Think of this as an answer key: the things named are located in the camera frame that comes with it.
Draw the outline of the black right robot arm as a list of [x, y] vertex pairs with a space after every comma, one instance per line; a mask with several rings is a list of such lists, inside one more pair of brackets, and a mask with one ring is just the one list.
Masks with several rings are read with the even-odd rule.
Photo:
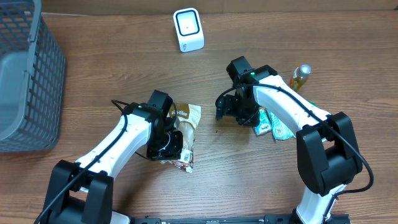
[[265, 223], [349, 223], [331, 209], [356, 174], [363, 169], [350, 118], [317, 108], [293, 91], [268, 65], [252, 68], [245, 57], [230, 62], [230, 95], [216, 100], [216, 119], [233, 116], [241, 126], [256, 127], [260, 109], [274, 113], [295, 135], [297, 168], [305, 191], [291, 215], [266, 215]]

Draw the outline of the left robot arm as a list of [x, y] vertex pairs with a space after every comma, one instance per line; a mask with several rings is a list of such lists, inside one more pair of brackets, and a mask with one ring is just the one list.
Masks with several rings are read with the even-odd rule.
[[83, 157], [55, 165], [36, 223], [135, 223], [113, 209], [115, 178], [142, 146], [150, 161], [180, 158], [183, 134], [168, 116], [175, 107], [168, 94], [156, 90], [146, 103], [112, 102], [121, 111], [119, 123]]

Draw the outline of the teal white carton pack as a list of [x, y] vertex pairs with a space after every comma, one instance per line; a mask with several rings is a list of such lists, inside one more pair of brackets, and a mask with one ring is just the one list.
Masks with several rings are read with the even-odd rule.
[[261, 136], [272, 131], [272, 125], [265, 108], [259, 108], [259, 124], [254, 127], [257, 136]]

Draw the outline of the brown Pantree snack pouch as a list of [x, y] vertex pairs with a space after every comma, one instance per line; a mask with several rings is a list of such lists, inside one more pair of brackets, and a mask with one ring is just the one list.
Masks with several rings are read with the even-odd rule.
[[177, 129], [183, 134], [183, 146], [180, 159], [161, 161], [161, 164], [170, 163], [185, 172], [193, 172], [193, 145], [195, 142], [195, 130], [201, 119], [201, 106], [177, 103]]

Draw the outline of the teal white packet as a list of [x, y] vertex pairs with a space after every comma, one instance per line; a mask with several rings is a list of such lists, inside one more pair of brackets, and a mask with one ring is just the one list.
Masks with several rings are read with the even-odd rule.
[[272, 126], [272, 134], [275, 140], [285, 141], [290, 138], [294, 138], [294, 133], [270, 110], [267, 111], [271, 126]]

